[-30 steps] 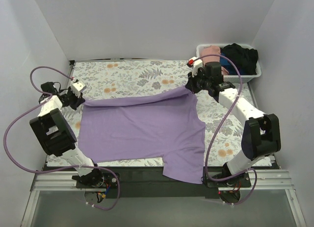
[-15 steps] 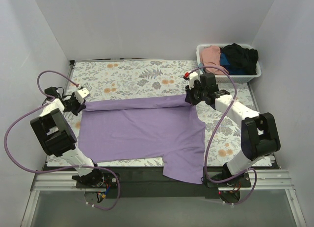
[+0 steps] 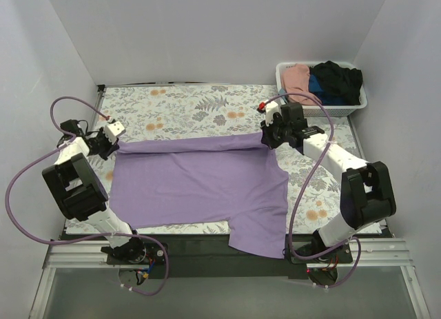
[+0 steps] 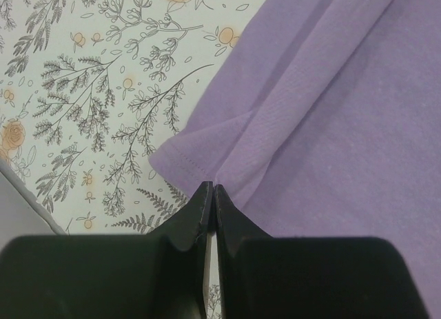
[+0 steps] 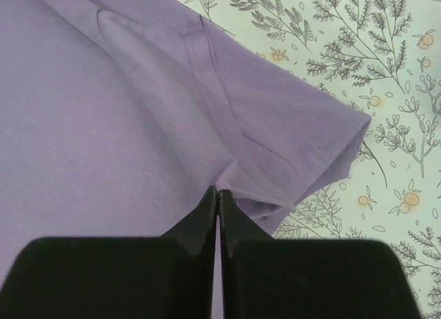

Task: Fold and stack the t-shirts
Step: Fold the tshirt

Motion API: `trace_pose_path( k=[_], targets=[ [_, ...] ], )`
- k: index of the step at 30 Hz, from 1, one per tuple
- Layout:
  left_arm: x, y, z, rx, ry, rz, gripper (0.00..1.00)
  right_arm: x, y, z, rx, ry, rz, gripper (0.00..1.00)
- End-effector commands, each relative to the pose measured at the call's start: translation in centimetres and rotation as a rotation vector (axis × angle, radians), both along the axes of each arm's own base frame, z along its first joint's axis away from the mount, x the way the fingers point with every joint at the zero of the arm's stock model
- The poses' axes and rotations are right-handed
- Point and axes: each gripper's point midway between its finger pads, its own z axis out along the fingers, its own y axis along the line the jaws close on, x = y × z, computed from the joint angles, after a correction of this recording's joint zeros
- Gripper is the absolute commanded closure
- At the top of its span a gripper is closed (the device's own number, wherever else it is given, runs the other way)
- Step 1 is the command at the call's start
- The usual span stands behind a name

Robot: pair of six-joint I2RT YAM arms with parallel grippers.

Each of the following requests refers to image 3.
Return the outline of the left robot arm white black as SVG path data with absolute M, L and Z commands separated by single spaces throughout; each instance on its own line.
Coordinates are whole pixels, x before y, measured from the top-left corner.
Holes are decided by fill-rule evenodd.
M 68 220 L 86 223 L 108 240 L 101 249 L 124 262 L 141 263 L 146 246 L 137 232 L 108 207 L 109 196 L 88 162 L 89 156 L 107 160 L 119 148 L 119 136 L 125 133 L 121 122 L 112 119 L 97 131 L 86 132 L 78 120 L 61 124 L 63 137 L 57 148 L 58 159 L 42 171 L 51 195 Z

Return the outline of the purple t shirt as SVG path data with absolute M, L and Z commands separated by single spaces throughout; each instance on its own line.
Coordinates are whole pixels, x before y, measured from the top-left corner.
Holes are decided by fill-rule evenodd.
M 259 133 L 122 143 L 110 208 L 133 228 L 224 220 L 230 247 L 280 259 L 288 180 Z

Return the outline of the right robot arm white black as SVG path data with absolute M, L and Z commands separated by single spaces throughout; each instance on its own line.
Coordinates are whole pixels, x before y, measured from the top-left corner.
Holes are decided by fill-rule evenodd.
M 279 105 L 268 100 L 257 110 L 265 116 L 260 124 L 262 144 L 276 149 L 286 143 L 315 160 L 307 181 L 318 167 L 323 167 L 340 183 L 340 211 L 313 233 L 308 252 L 301 254 L 294 249 L 292 237 L 287 237 L 289 253 L 294 258 L 327 262 L 361 229 L 396 213 L 389 170 L 384 163 L 367 162 L 333 143 L 332 134 L 308 124 L 299 103 Z

